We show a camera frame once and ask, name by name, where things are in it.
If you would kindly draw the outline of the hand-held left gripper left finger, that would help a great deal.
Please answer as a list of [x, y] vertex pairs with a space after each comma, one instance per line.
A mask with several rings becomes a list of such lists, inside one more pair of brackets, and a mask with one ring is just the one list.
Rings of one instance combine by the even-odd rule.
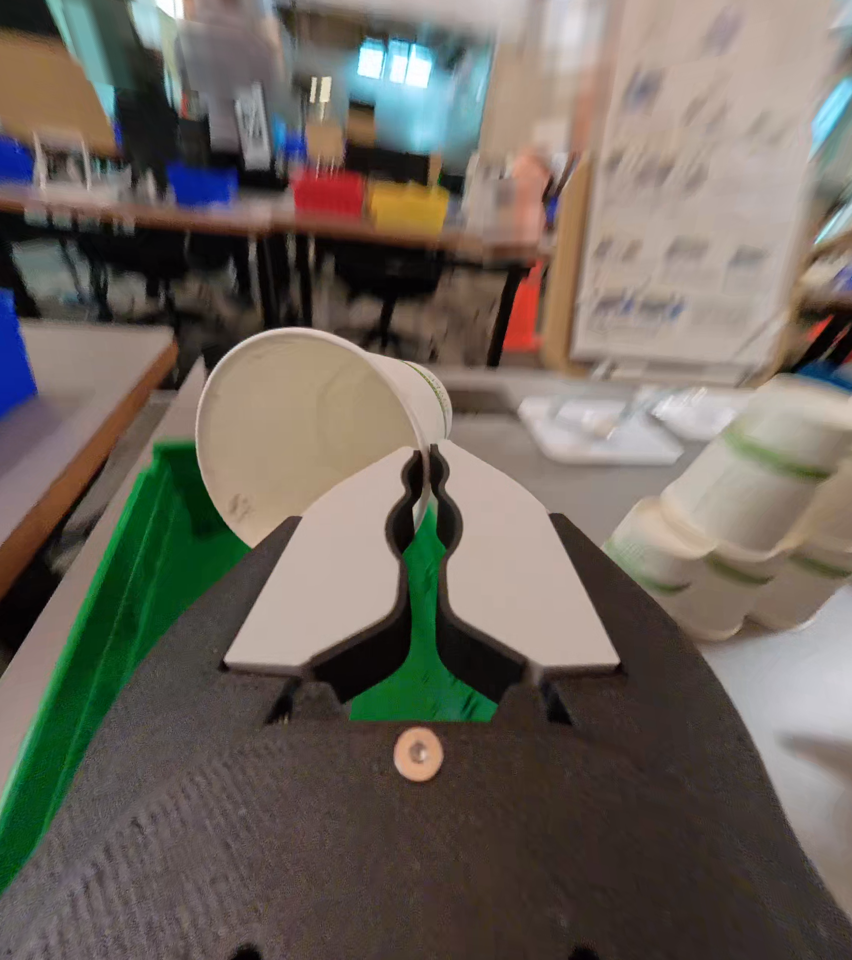
[[399, 448], [296, 518], [225, 667], [324, 683], [341, 703], [396, 672], [411, 643], [404, 552], [424, 474], [420, 451]]

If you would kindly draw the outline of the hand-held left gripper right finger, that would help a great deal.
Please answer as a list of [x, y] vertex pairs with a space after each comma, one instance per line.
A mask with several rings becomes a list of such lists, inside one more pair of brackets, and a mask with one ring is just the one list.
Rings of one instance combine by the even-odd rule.
[[526, 683], [616, 673], [621, 658], [552, 514], [519, 482], [444, 439], [430, 451], [438, 574], [435, 642], [493, 703]]

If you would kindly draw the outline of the green plastic box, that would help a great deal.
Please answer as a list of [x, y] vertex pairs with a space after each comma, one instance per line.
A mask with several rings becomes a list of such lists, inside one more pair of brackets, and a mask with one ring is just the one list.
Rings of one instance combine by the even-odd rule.
[[[355, 721], [486, 721], [492, 703], [452, 677], [434, 643], [444, 547], [430, 505], [405, 553], [411, 646], [398, 673], [353, 704], [311, 684], [228, 675], [198, 638], [243, 620], [283, 535], [253, 550], [218, 517], [194, 445], [163, 441], [140, 473], [73, 622], [0, 796], [0, 899], [49, 828], [81, 846], [199, 751], [291, 716], [295, 734]], [[0, 945], [0, 957], [7, 952]]]

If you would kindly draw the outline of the orange traffic cone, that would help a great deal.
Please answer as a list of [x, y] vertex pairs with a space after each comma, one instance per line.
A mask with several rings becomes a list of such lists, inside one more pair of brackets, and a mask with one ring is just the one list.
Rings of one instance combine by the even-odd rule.
[[537, 354], [542, 342], [540, 308], [548, 262], [540, 258], [517, 288], [504, 339], [504, 354]]

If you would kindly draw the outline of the black office chair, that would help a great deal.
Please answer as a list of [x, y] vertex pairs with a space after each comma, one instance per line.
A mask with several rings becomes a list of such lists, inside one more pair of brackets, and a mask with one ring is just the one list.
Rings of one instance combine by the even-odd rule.
[[436, 293], [447, 255], [439, 249], [357, 242], [336, 244], [332, 254], [345, 303], [351, 306], [362, 298], [372, 298], [382, 305], [376, 323], [361, 332], [357, 345], [409, 359], [410, 351], [422, 342], [393, 328], [395, 309], [400, 303], [423, 302]]

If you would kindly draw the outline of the long wooden work table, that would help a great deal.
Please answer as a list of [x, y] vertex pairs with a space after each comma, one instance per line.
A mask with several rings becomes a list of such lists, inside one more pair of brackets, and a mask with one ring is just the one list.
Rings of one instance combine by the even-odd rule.
[[64, 231], [94, 231], [108, 225], [122, 230], [136, 227], [178, 234], [229, 235], [244, 237], [252, 246], [254, 276], [258, 284], [260, 313], [268, 329], [279, 324], [280, 308], [273, 273], [267, 262], [264, 242], [273, 235], [295, 239], [296, 264], [308, 269], [304, 254], [306, 238], [326, 242], [362, 243], [418, 250], [443, 251], [450, 266], [476, 267], [505, 272], [500, 305], [493, 325], [485, 365], [499, 366], [504, 351], [508, 322], [519, 284], [536, 261], [548, 258], [552, 248], [541, 238], [524, 239], [516, 230], [481, 233], [459, 224], [441, 231], [402, 223], [376, 224], [370, 217], [300, 211], [291, 195], [248, 191], [228, 206], [179, 207], [169, 202], [140, 203], [133, 199], [102, 198], [92, 192], [72, 191], [49, 194], [39, 188], [17, 183], [0, 183], [0, 212], [32, 215], [44, 225]]

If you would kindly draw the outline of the yellow plastic bin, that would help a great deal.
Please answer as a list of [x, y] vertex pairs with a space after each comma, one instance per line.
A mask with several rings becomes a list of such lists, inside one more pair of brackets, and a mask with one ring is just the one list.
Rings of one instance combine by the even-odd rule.
[[372, 181], [367, 187], [367, 208], [379, 230], [441, 234], [450, 193], [441, 186]]

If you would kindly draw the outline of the red plastic bin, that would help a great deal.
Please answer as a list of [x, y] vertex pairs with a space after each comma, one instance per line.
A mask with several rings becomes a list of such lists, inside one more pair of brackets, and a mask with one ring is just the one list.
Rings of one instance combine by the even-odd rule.
[[290, 180], [297, 214], [361, 219], [364, 216], [367, 179], [337, 170], [303, 172]]

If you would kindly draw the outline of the printed instruction sheet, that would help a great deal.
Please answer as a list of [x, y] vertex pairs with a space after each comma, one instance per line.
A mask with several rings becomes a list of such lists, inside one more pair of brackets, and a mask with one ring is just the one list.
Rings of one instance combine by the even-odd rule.
[[808, 212], [836, 6], [616, 3], [571, 359], [768, 364]]

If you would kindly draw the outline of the brown cardboard sheet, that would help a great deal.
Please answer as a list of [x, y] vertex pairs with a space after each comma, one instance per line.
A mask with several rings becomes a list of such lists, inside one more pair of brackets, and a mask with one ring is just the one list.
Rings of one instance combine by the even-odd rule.
[[81, 141], [91, 154], [120, 154], [112, 122], [63, 42], [0, 29], [0, 129], [31, 145]]

